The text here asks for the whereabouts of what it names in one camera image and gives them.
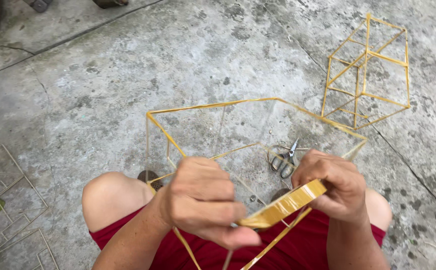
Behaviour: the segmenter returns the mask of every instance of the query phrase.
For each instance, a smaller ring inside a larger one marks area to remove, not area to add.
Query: red shorts
[[[103,249],[112,236],[141,209],[107,226],[102,230],[90,232],[91,237]],[[285,219],[289,224],[298,215],[298,211]],[[295,228],[290,230],[271,250],[268,251],[253,269],[265,270],[328,270],[326,257],[326,238],[328,236],[329,217],[318,210],[312,210]],[[283,229],[282,222],[259,232],[262,244],[260,246],[243,247],[235,250],[228,269],[241,269],[257,256]],[[373,236],[381,246],[386,232],[371,225]],[[198,236],[181,230],[190,245],[198,264],[203,270],[221,270],[227,250],[214,242],[203,240]],[[196,269],[190,255],[173,231],[163,238],[156,252],[151,270],[188,270]]]

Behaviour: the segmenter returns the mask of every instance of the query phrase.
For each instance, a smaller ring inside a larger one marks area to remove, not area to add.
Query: shoe
[[[154,171],[149,170],[148,171],[148,179],[146,179],[146,170],[143,170],[142,172],[140,172],[137,179],[146,183],[147,181],[151,181],[151,180],[156,179],[158,177],[159,176]],[[153,187],[153,189],[156,192],[158,192],[158,189],[160,189],[162,186],[163,186],[163,182],[161,182],[161,180],[157,180],[157,181],[154,181],[153,183],[151,183],[151,187]]]
[[[289,188],[282,188],[282,189],[278,190],[271,198],[271,202],[274,202],[275,200],[279,199],[281,196],[283,196],[284,194],[286,194],[289,191],[290,191]]]

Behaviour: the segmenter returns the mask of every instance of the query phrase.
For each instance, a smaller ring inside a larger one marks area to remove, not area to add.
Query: yellow tape
[[[236,224],[250,228],[269,228],[325,192],[326,188],[321,181],[313,180],[300,188],[289,191],[251,216],[238,220]]]

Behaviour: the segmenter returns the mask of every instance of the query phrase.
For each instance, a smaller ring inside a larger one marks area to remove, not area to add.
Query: knee
[[[370,217],[371,224],[387,231],[393,219],[391,206],[388,201],[378,192],[372,189],[366,189],[366,210]]]
[[[81,198],[83,209],[94,204],[95,200],[102,200],[112,194],[123,178],[126,178],[123,173],[109,171],[89,181],[83,188]]]

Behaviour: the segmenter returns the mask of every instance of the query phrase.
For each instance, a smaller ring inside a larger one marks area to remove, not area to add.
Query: scissors
[[[271,161],[271,170],[277,172],[279,169],[281,169],[280,176],[283,179],[288,178],[293,173],[293,167],[291,167],[289,163],[293,166],[295,165],[295,163],[293,162],[293,155],[295,154],[298,139],[299,138],[296,139],[295,143],[287,153],[278,154],[278,156],[275,156],[273,158],[273,161]]]

